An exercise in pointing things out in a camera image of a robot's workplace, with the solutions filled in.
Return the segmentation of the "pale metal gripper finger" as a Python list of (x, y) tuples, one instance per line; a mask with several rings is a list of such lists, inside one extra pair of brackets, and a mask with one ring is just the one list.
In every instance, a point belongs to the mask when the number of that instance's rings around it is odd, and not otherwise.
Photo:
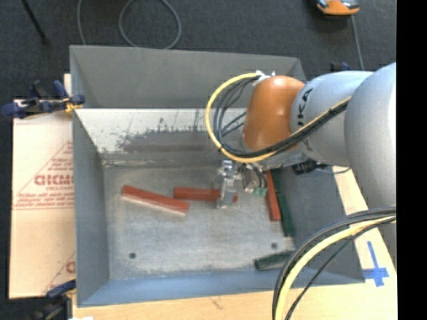
[(236, 199), (236, 166), (232, 160), (224, 159), (222, 162), (222, 171), (228, 174), (228, 206)]
[(228, 174), (225, 171), (217, 172), (219, 197), (216, 200), (216, 208), (224, 209), (228, 206)]

